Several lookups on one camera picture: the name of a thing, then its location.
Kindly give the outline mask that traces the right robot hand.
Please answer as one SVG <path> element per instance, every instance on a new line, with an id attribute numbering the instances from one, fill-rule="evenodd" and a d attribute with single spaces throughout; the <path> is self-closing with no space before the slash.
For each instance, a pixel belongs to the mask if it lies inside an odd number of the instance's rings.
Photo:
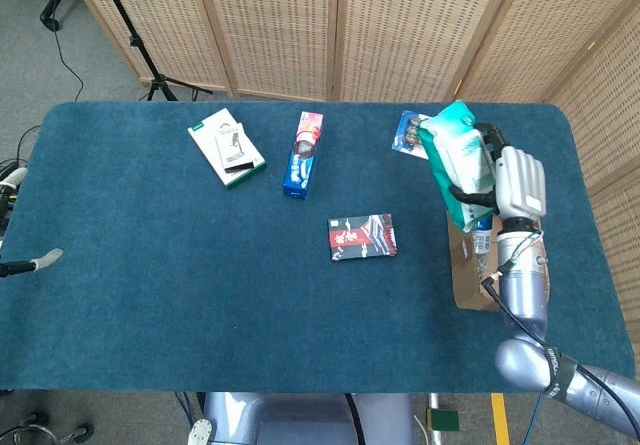
<path id="1" fill-rule="evenodd" d="M 546 214 L 545 174 L 542 163 L 514 147 L 494 124 L 476 123 L 474 128 L 489 147 L 495 184 L 487 192 L 466 193 L 456 185 L 449 191 L 461 203 L 491 209 L 502 220 L 527 219 L 533 222 Z"/>

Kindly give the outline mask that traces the blue and white can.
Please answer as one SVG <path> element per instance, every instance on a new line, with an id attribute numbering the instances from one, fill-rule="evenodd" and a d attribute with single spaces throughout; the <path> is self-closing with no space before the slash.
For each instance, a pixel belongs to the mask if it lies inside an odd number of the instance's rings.
<path id="1" fill-rule="evenodd" d="M 493 219 L 487 215 L 475 222 L 472 229 L 474 253 L 477 255 L 488 254 L 492 243 Z"/>

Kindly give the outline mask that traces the green wet wipes pack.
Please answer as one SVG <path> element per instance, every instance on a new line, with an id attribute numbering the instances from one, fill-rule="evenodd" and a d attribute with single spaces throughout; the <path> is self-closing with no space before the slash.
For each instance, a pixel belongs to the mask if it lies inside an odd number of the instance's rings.
<path id="1" fill-rule="evenodd" d="M 423 119 L 418 128 L 447 211 L 454 225 L 464 232 L 493 212 L 491 205 L 464 203 L 450 190 L 455 186 L 466 195 L 487 194 L 495 185 L 493 161 L 475 124 L 475 115 L 457 100 L 437 115 Z"/>

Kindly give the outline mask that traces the brown cardboard box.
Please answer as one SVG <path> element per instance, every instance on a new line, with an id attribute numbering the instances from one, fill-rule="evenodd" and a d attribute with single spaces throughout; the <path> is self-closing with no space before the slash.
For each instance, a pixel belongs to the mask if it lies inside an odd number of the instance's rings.
<path id="1" fill-rule="evenodd" d="M 460 309 L 496 310 L 498 305 L 477 277 L 477 254 L 474 253 L 472 232 L 463 232 L 454 225 L 451 218 L 447 219 L 447 228 L 456 305 Z M 495 285 L 505 305 L 522 318 L 545 320 L 550 280 L 541 236 L 532 232 L 505 233 L 500 220 L 494 218 L 488 254 L 494 257 L 496 269 L 508 259 L 515 259 L 510 272 Z"/>

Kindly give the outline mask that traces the red black card box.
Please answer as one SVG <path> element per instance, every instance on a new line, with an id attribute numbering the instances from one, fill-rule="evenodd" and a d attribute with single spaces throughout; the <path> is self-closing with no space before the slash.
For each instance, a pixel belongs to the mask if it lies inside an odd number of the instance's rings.
<path id="1" fill-rule="evenodd" d="M 332 261 L 394 257 L 398 253 L 389 213 L 329 219 L 328 240 Z"/>

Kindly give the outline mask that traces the blue cookie box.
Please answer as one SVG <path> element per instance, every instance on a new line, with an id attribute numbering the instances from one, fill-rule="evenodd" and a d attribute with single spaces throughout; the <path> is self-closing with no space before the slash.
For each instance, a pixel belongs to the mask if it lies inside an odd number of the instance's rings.
<path id="1" fill-rule="evenodd" d="M 284 194 L 294 198 L 305 198 L 315 159 L 317 142 L 322 133 L 321 113 L 303 111 L 296 137 L 283 179 Z"/>

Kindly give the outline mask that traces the small white black box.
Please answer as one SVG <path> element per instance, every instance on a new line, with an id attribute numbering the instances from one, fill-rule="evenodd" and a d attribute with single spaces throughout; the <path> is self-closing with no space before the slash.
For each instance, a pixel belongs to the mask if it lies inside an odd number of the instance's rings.
<path id="1" fill-rule="evenodd" d="M 216 135 L 216 145 L 223 169 L 227 173 L 254 167 L 253 158 L 248 151 L 248 139 L 239 124 L 223 123 Z"/>

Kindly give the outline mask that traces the white and green flat box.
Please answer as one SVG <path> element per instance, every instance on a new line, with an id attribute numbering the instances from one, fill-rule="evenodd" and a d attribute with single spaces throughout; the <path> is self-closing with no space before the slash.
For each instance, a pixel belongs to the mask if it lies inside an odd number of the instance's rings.
<path id="1" fill-rule="evenodd" d="M 248 139 L 247 148 L 253 158 L 253 168 L 231 173 L 224 171 L 215 139 L 216 132 L 223 123 L 230 123 L 232 125 L 239 124 L 242 127 Z M 243 124 L 237 122 L 227 108 L 223 108 L 201 120 L 196 125 L 189 127 L 188 133 L 226 188 L 235 187 L 266 167 L 266 160 L 250 140 L 244 130 Z"/>

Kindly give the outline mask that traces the battery blister pack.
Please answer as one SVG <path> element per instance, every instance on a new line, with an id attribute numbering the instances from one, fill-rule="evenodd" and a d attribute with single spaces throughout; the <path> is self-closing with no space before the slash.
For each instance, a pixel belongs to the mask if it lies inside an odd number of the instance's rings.
<path id="1" fill-rule="evenodd" d="M 427 119 L 428 115 L 404 110 L 396 128 L 392 149 L 427 160 L 428 156 L 419 136 L 420 124 Z"/>

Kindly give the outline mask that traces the grey metal table leg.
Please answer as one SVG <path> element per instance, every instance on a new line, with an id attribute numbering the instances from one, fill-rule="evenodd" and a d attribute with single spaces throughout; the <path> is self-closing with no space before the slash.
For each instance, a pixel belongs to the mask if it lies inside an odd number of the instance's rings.
<path id="1" fill-rule="evenodd" d="M 433 428 L 432 412 L 439 408 L 439 396 L 437 393 L 429 394 L 427 421 L 430 431 L 431 445 L 442 445 L 441 432 Z"/>

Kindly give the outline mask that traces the green block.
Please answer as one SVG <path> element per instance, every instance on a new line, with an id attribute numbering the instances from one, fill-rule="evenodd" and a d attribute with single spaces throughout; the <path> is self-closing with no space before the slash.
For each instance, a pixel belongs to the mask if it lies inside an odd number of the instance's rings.
<path id="1" fill-rule="evenodd" d="M 459 414 L 456 410 L 428 408 L 426 421 L 428 429 L 433 432 L 458 432 L 460 430 Z"/>

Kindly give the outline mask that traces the blue grey robot torso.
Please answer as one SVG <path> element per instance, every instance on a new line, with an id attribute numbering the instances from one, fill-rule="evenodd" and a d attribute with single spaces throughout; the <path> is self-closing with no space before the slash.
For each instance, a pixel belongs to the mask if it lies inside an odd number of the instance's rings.
<path id="1" fill-rule="evenodd" d="M 415 445 L 403 393 L 207 392 L 187 445 Z"/>

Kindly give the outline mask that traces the blue table mat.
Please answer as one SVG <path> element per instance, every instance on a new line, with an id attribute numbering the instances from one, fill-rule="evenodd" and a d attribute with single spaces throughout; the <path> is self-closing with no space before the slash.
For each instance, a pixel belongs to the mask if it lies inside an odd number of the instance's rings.
<path id="1" fill-rule="evenodd" d="M 46 115 L 0 253 L 0 388 L 491 392 L 509 336 L 452 297 L 428 163 L 394 103 L 233 101 L 266 167 L 228 189 L 188 128 L 216 102 L 63 103 Z M 303 111 L 305 198 L 283 179 Z M 332 261 L 328 220 L 389 213 L 398 253 Z"/>

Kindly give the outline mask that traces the grey tipped black lever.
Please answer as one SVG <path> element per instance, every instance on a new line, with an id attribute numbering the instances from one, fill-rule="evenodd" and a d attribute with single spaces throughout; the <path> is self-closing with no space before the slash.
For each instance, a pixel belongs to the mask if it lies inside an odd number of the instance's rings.
<path id="1" fill-rule="evenodd" d="M 51 266 L 63 255 L 64 250 L 61 248 L 54 248 L 45 255 L 37 258 L 32 258 L 26 261 L 14 261 L 0 263 L 0 278 L 6 278 L 12 275 L 18 275 L 29 272 L 36 272 Z"/>

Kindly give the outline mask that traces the black wheeled base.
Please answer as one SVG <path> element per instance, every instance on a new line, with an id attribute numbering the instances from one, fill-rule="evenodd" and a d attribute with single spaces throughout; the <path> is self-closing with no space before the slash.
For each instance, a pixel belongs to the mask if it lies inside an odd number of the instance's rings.
<path id="1" fill-rule="evenodd" d="M 90 423 L 77 425 L 71 432 L 59 436 L 49 427 L 50 416 L 44 411 L 32 411 L 17 425 L 0 431 L 0 445 L 24 445 L 23 439 L 44 439 L 46 445 L 83 445 L 90 440 L 94 426 Z"/>

